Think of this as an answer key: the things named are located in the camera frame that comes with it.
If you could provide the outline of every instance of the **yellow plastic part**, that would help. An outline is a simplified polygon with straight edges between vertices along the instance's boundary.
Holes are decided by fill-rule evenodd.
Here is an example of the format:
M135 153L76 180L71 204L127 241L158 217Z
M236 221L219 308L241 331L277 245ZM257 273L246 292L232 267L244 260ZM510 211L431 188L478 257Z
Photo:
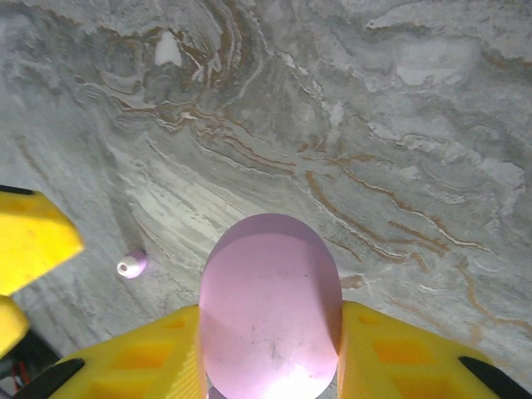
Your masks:
M470 347L346 301L338 398L497 399L461 356L490 363Z
M197 305L83 349L86 365L51 399L205 399Z
M76 227L38 192L0 190L0 226L0 295L11 295L83 250Z
M0 359L24 338L30 324L15 301L0 295Z

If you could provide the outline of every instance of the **gray marble floor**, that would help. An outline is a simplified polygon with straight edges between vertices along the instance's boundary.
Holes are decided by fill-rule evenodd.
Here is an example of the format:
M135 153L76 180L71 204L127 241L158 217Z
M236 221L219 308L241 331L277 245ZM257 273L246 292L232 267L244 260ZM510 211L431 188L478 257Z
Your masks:
M282 212L345 299L532 389L531 4L2 0L0 181L86 240L16 300L69 353L195 303L217 238Z

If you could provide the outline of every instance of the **pink cylinder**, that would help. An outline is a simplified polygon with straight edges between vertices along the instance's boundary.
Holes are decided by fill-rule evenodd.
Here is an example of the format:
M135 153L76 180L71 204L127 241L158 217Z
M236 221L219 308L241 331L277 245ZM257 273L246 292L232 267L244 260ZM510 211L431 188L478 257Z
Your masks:
M200 294L205 370L228 399L312 399L334 377L342 289L305 223L259 214L214 246Z

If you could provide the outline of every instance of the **marble surface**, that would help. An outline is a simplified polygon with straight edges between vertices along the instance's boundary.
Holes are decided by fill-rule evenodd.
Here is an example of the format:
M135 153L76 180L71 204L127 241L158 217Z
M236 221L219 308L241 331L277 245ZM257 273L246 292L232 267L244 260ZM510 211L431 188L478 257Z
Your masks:
M217 238L282 212L344 298L532 389L530 4L2 0L0 181L86 240L16 300L69 353L195 303Z

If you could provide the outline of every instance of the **black rubber edge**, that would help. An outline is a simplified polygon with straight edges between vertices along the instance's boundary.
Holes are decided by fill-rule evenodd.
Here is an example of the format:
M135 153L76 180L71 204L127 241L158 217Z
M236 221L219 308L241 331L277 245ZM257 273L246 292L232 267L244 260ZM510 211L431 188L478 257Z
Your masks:
M48 399L83 366L85 366L85 361L80 358L51 366L17 392L13 399Z
M19 195L34 195L35 191L19 189L18 187L11 187L9 185L0 185L0 191L10 194L19 194Z
M532 399L532 395L502 370L473 357L462 356L460 362L500 399Z

